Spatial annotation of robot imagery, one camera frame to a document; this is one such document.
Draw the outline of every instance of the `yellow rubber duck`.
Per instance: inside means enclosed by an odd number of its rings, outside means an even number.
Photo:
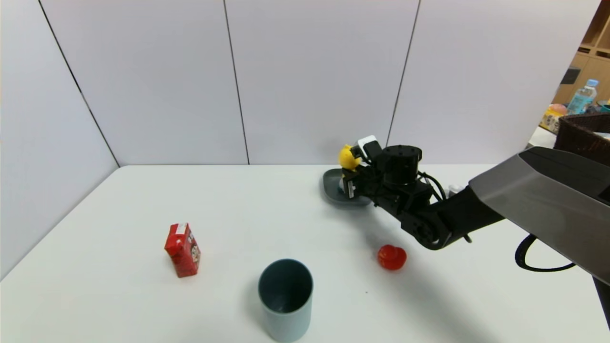
[[[343,149],[341,149],[341,151],[339,151],[339,164],[341,165],[341,167],[345,168],[345,169],[349,169],[349,170],[355,170],[357,166],[360,165],[360,162],[362,162],[361,158],[354,158],[354,155],[351,154],[351,145],[345,145],[343,147]],[[345,190],[343,189],[343,178],[345,177],[345,175],[341,176],[341,180],[339,180],[339,192],[340,193],[345,193]]]

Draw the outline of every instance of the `plastic bottle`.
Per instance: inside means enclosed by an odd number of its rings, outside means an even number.
[[[599,82],[597,80],[589,79],[587,84],[576,91],[572,101],[568,105],[568,114],[583,114],[587,109],[587,106],[593,103],[593,99],[597,96],[595,86]]]

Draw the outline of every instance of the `white wall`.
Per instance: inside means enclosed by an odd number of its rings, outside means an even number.
[[[38,1],[2,2],[2,62],[0,277],[117,168]]]
[[[522,150],[599,0],[422,0],[390,133],[423,163]]]
[[[227,0],[250,162],[337,163],[390,128],[417,0]]]
[[[246,164],[222,0],[44,0],[126,164]]]

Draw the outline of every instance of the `gray cup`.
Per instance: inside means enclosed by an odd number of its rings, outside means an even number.
[[[314,279],[305,265],[293,259],[270,264],[259,279],[269,335],[278,342],[294,342],[303,337],[311,320]]]

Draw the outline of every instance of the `wooden shelf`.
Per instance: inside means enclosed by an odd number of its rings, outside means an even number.
[[[597,46],[600,42],[600,37],[608,24],[610,18],[610,1],[602,1],[595,12],[595,16],[589,25],[587,33],[583,37],[583,45]]]
[[[610,1],[602,1],[571,64],[581,69],[573,85],[559,85],[554,103],[568,103],[588,79],[600,83],[597,99],[610,98]]]

